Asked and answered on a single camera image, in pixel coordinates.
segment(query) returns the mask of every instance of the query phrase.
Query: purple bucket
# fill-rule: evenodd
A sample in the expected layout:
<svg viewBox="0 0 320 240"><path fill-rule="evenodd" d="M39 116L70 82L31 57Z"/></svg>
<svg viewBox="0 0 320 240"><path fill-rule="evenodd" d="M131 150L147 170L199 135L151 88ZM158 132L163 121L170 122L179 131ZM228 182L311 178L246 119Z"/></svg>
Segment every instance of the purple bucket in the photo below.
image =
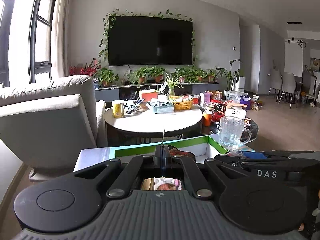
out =
<svg viewBox="0 0 320 240"><path fill-rule="evenodd" d="M250 110L251 109L251 98L246 97L246 96L241 96L240 103L242 105L247 105L247 107L245 108L246 110Z"/></svg>

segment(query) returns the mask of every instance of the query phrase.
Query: beige curtain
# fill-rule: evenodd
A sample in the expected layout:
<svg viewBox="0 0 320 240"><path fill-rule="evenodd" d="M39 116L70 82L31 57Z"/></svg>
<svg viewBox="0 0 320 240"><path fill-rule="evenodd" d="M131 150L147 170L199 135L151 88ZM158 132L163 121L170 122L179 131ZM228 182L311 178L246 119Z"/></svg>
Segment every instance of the beige curtain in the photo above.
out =
<svg viewBox="0 0 320 240"><path fill-rule="evenodd" d="M52 79L69 75L68 18L71 0L56 0L51 33Z"/></svg>

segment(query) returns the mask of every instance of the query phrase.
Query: wooden floor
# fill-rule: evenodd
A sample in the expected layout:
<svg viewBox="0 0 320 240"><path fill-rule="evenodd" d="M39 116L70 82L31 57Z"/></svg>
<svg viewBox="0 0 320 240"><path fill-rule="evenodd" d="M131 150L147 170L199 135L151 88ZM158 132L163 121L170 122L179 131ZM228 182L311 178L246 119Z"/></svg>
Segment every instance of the wooden floor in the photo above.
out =
<svg viewBox="0 0 320 240"><path fill-rule="evenodd" d="M257 139L248 144L254 150L320 150L320 108L300 105L296 108L289 104L276 104L272 96L261 98L265 105L260 111L250 110L247 116L258 124ZM25 187L31 185L28 180L29 170L22 178L14 197ZM0 240L10 240L20 231L20 226L13 212L13 200L6 212L4 223L0 225Z"/></svg>

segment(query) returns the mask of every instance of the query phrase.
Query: yellow cylindrical can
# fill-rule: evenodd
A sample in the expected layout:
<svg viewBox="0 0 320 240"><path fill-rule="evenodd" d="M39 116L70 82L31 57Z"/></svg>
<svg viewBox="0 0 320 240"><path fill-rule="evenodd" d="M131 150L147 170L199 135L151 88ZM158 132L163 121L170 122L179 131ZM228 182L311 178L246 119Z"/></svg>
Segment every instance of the yellow cylindrical can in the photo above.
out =
<svg viewBox="0 0 320 240"><path fill-rule="evenodd" d="M112 101L112 109L113 109L114 118L124 117L124 101L123 100Z"/></svg>

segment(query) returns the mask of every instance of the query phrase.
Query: wall-mounted television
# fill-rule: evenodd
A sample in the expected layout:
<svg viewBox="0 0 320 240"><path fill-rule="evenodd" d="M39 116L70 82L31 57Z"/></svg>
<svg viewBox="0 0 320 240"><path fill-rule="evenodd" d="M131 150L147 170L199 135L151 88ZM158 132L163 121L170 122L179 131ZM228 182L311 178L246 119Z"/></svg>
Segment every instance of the wall-mounted television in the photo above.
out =
<svg viewBox="0 0 320 240"><path fill-rule="evenodd" d="M192 22L118 16L109 30L109 65L192 65Z"/></svg>

